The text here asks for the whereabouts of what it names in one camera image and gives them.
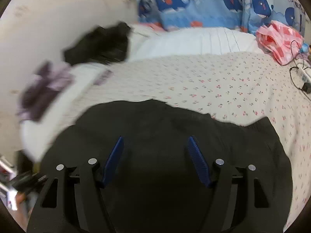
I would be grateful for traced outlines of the purple folded garment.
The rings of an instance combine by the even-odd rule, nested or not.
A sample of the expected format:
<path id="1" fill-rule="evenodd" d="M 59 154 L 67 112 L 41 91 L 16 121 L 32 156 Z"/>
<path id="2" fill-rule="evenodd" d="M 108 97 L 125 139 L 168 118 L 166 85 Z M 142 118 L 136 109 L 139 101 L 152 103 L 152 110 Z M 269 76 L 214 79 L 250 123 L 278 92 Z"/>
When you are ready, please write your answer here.
<path id="1" fill-rule="evenodd" d="M 55 66 L 50 61 L 43 62 L 33 73 L 19 97 L 17 111 L 19 121 L 39 121 L 58 94 L 73 81 L 70 64 L 62 62 Z"/>

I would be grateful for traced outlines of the white power strip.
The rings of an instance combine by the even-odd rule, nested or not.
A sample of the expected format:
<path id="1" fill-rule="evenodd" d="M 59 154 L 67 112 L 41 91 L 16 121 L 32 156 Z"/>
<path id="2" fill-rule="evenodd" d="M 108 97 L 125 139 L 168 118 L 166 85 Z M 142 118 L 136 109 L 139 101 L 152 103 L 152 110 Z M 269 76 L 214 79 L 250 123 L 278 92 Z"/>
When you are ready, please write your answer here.
<path id="1" fill-rule="evenodd" d="M 297 74 L 304 83 L 311 84 L 311 69 L 309 67 L 306 68 L 299 67 Z"/>

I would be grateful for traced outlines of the black garment on pillow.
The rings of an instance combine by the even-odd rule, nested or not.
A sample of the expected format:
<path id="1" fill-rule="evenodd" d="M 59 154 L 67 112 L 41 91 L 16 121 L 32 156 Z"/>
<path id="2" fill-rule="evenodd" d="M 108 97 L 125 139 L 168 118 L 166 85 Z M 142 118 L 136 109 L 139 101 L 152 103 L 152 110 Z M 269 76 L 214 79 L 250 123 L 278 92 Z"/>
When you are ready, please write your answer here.
<path id="1" fill-rule="evenodd" d="M 74 66 L 80 63 L 119 63 L 126 59 L 131 27 L 125 22 L 103 28 L 98 26 L 63 50 L 64 61 Z"/>

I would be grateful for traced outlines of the white cherry print bedsheet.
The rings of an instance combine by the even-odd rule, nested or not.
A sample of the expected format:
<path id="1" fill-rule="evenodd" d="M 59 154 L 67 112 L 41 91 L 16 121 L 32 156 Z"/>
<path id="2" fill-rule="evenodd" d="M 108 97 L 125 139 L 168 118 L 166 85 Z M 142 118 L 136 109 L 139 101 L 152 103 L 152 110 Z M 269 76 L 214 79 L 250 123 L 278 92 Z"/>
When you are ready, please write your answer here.
<path id="1" fill-rule="evenodd" d="M 171 56 L 111 66 L 112 75 L 91 86 L 64 115 L 71 125 L 87 108 L 115 100 L 156 99 L 209 113 L 222 122 L 250 124 L 269 118 L 292 166 L 290 226 L 310 197 L 310 100 L 297 90 L 301 79 L 265 54 Z"/>

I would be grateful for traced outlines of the black puffer jacket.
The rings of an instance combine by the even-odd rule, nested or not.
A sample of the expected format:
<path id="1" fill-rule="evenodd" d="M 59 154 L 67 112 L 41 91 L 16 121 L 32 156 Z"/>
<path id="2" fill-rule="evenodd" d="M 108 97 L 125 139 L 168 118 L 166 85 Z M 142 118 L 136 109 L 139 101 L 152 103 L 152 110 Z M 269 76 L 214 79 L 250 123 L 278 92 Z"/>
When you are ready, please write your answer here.
<path id="1" fill-rule="evenodd" d="M 201 232 L 212 190 L 199 180 L 187 150 L 193 136 L 208 165 L 217 158 L 255 165 L 284 227 L 292 201 L 292 169 L 267 117 L 248 126 L 223 123 L 157 100 L 97 104 L 54 140 L 41 161 L 75 167 L 106 159 L 119 137 L 124 150 L 102 196 L 115 232 Z"/>

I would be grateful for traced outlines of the blue whale print curtain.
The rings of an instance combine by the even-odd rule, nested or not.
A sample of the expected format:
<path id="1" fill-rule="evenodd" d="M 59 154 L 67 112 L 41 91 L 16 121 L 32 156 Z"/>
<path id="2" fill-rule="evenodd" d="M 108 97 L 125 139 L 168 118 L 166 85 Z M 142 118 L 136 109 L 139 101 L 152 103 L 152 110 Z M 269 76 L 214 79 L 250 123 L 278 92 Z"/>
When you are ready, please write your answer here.
<path id="1" fill-rule="evenodd" d="M 299 0 L 139 0 L 142 23 L 167 31 L 189 27 L 226 27 L 255 34 L 279 21 L 305 34 L 306 11 Z"/>

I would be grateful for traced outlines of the white folded garment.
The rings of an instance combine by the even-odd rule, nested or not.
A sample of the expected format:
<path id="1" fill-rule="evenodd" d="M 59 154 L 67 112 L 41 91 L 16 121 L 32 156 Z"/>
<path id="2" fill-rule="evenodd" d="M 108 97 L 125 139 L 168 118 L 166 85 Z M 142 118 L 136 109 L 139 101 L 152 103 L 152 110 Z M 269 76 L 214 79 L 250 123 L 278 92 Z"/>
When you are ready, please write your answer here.
<path id="1" fill-rule="evenodd" d="M 82 96 L 103 74 L 111 75 L 111 72 L 107 65 L 84 63 L 74 66 L 70 74 L 73 81 L 57 95 L 39 121 L 21 121 L 23 151 L 34 162 L 43 158 L 74 100 Z"/>

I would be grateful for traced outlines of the white pillow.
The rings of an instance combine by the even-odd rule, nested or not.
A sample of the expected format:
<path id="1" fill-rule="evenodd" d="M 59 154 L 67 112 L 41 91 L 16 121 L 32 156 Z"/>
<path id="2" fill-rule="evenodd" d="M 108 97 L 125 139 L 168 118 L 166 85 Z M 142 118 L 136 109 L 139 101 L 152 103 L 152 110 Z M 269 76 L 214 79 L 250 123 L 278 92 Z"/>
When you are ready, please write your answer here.
<path id="1" fill-rule="evenodd" d="M 225 27 L 182 28 L 172 32 L 155 25 L 136 24 L 131 28 L 127 61 L 173 55 L 265 52 L 254 35 Z"/>

